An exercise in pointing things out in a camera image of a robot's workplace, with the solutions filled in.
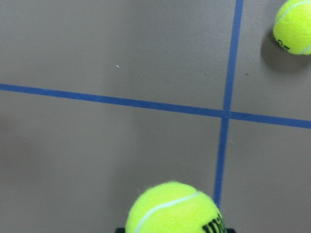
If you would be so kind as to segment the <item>yellow tennis ball Wilson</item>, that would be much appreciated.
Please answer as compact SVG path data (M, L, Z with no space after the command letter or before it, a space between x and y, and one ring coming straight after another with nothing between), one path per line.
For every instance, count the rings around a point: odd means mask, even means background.
M156 185L131 207L127 233L225 233L223 216L213 199L179 182Z

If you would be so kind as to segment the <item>yellow tennis ball Roland Garros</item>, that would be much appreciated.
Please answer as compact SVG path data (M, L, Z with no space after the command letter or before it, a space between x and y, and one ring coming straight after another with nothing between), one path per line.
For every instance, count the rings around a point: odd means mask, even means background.
M310 55L311 53L311 2L288 0L278 13L273 26L277 43L288 53Z

